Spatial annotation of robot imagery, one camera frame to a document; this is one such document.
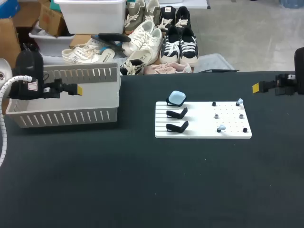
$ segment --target shoe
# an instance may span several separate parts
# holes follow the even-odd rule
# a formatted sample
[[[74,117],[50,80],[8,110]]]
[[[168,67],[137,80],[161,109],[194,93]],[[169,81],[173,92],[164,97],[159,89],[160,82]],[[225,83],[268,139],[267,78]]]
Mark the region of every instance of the shoe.
[[[158,56],[162,46],[162,31],[159,28],[156,28],[151,34],[146,33],[146,41],[142,45],[140,50],[150,50],[151,51],[151,60],[148,65],[153,64]]]
[[[151,20],[157,26],[160,22],[161,7],[158,0],[150,0],[146,5],[143,21]]]
[[[187,7],[182,6],[177,11],[175,26],[181,30],[186,26],[189,26],[191,28],[190,12],[188,11]]]
[[[199,50],[195,35],[191,28],[185,27],[180,36],[180,63],[189,63],[191,67],[199,60]]]
[[[120,75],[137,75],[151,60],[149,50],[135,51],[121,66]]]
[[[103,62],[99,51],[95,49],[83,49],[76,47],[75,49],[66,49],[61,52],[62,59],[69,64],[85,64]]]
[[[190,65],[178,63],[165,63],[161,65],[146,66],[143,70],[144,75],[155,75],[155,74],[189,74],[192,72]]]
[[[124,20],[124,31],[127,35],[133,32],[142,22],[146,3],[144,0],[136,0],[128,2],[128,16]]]
[[[165,35],[171,25],[175,24],[175,11],[172,6],[166,6],[161,8],[160,25],[157,27],[161,29],[162,34]]]
[[[178,63],[180,55],[180,35],[178,29],[171,26],[163,39],[160,52],[161,63]]]
[[[122,48],[124,49],[124,54],[130,56],[133,52],[139,50],[145,42],[146,33],[152,33],[155,29],[153,21],[147,20],[140,24],[133,33],[129,35],[131,41],[128,43],[123,43]]]
[[[76,48],[76,47],[78,47],[78,48],[80,47],[80,48],[85,49],[85,50],[88,50],[88,49],[100,50],[103,46],[105,46],[105,45],[102,44],[101,42],[90,38],[85,44],[75,45],[73,47],[73,49]]]

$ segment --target black table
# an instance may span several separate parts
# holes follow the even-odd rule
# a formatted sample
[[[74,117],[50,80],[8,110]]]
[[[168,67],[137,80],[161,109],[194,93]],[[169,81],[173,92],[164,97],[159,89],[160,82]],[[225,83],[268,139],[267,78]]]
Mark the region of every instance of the black table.
[[[304,227],[304,96],[252,94],[278,72],[123,77],[118,122],[6,118],[1,228]],[[155,102],[244,100],[248,140],[154,137]]]

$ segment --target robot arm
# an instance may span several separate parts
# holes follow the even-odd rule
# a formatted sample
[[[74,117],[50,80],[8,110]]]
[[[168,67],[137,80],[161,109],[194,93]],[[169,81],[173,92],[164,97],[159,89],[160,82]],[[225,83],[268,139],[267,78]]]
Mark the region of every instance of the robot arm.
[[[295,75],[279,74],[273,81],[261,81],[252,86],[252,93],[266,93],[275,89],[275,95],[293,95],[297,92],[304,94],[304,47],[299,48],[294,54]]]
[[[2,165],[8,140],[2,113],[3,98],[34,100],[39,98],[60,98],[61,92],[69,95],[82,95],[82,88],[77,84],[64,84],[62,79],[52,83],[44,83],[43,58],[38,52],[22,51],[16,60],[16,67],[10,68],[5,59],[0,58],[0,128],[2,131]]]

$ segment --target pink shoe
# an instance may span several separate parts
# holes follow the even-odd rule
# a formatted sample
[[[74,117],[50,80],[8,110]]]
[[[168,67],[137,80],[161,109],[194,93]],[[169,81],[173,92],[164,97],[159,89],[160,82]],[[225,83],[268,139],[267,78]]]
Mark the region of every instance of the pink shoe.
[[[192,69],[189,63],[184,65],[178,63],[165,63],[160,65],[146,66],[143,70],[144,75],[164,75],[164,74],[179,74],[179,73],[191,73]]]

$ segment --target blue cube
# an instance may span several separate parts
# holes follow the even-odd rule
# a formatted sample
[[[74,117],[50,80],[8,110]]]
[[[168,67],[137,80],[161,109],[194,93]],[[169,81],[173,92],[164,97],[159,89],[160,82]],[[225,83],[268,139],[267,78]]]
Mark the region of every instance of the blue cube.
[[[181,107],[185,100],[186,95],[183,92],[175,90],[170,94],[169,98],[167,99],[167,103]]]

